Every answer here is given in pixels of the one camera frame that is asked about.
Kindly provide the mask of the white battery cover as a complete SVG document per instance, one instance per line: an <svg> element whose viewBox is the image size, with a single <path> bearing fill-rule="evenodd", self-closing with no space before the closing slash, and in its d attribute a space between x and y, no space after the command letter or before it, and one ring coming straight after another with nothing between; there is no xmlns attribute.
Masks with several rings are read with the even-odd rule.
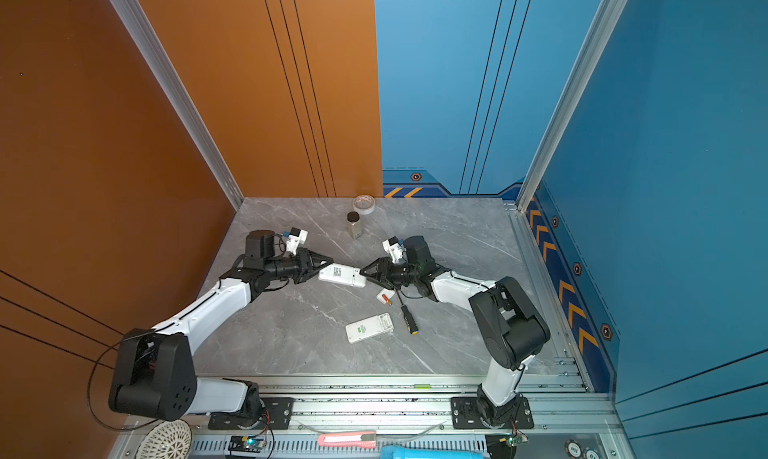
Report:
<svg viewBox="0 0 768 459"><path fill-rule="evenodd" d="M379 293L376 295L376 298L379 302L385 305L392 305L392 298L395 296L395 291L383 288L379 291Z"/></svg>

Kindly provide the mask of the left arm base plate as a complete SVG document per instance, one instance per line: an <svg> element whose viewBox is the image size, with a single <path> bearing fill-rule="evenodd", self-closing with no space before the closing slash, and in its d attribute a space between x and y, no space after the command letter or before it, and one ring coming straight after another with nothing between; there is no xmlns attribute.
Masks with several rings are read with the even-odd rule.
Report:
<svg viewBox="0 0 768 459"><path fill-rule="evenodd" d="M293 397L261 398L255 411L212 413L209 416L208 429L285 431L291 423L294 403Z"/></svg>

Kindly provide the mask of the white remote with display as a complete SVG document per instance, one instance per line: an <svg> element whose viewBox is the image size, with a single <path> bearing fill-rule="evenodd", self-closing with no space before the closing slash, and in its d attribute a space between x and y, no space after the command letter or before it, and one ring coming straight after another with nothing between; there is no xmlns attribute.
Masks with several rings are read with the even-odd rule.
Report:
<svg viewBox="0 0 768 459"><path fill-rule="evenodd" d="M348 265L333 263L324 267L318 274L323 282L354 288L364 288L367 279L361 275L360 269Z"/></svg>

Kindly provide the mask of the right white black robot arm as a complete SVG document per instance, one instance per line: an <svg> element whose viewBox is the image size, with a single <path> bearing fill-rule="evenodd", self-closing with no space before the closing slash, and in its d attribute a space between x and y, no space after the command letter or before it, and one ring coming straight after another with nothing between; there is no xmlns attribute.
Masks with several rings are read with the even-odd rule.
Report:
<svg viewBox="0 0 768 459"><path fill-rule="evenodd" d="M422 236L383 242L387 252L360 274L399 294L413 286L420 298L470 311L491 362L478 386L476 410L490 429L534 427L528 399L519 392L523 375L551 338L550 328L519 281L511 276L480 280L439 264Z"/></svg>

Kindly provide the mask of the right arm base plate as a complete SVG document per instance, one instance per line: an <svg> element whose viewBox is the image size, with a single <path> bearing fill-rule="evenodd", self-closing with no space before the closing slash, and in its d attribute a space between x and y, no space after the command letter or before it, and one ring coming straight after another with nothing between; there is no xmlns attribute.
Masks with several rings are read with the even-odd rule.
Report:
<svg viewBox="0 0 768 459"><path fill-rule="evenodd" d="M476 396L458 396L450 400L452 424L455 429L515 429L535 427L528 399L517 395L503 406Z"/></svg>

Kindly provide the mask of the black yellow screwdriver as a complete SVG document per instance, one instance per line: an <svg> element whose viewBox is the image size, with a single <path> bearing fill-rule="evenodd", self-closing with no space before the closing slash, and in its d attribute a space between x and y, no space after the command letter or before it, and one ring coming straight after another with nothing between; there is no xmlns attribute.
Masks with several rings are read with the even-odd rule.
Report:
<svg viewBox="0 0 768 459"><path fill-rule="evenodd" d="M419 329L414 319L414 316L411 314L411 312L408 309L408 306L405 304L405 301L403 300L403 296L401 295L400 291L395 290L395 293L400 303L400 310L401 310L403 319L405 321L406 327L408 329L408 332L411 335L416 335L419 332Z"/></svg>

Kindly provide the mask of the white remote control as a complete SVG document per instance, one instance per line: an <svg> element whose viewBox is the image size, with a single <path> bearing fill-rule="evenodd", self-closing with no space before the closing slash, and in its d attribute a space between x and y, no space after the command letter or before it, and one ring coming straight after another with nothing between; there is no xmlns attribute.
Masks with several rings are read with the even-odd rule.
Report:
<svg viewBox="0 0 768 459"><path fill-rule="evenodd" d="M345 327L347 340L350 344L355 344L366 339L390 333L393 330L394 326L389 313L371 316Z"/></svg>

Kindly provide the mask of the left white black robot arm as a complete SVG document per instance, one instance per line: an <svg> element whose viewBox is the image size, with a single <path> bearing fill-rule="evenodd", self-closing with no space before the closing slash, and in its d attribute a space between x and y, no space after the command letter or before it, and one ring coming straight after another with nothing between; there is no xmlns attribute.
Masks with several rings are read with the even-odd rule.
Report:
<svg viewBox="0 0 768 459"><path fill-rule="evenodd" d="M305 235L292 229L278 253L275 232L249 232L243 253L208 292L150 329L129 331L117 346L110 410L162 421L205 414L239 428L263 422L266 411L256 383L200 378L193 356L260 295L304 283L332 264L331 257L305 247Z"/></svg>

